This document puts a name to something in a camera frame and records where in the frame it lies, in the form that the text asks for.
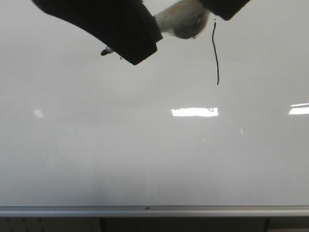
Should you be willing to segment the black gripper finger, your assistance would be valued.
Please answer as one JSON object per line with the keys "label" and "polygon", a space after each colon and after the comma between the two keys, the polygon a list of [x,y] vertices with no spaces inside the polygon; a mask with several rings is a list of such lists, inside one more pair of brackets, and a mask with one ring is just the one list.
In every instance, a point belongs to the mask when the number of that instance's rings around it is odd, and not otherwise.
{"label": "black gripper finger", "polygon": [[163,37],[141,0],[35,0],[44,13],[88,32],[132,65],[157,52]]}
{"label": "black gripper finger", "polygon": [[230,20],[250,0],[200,0],[205,9],[219,16],[225,21]]}

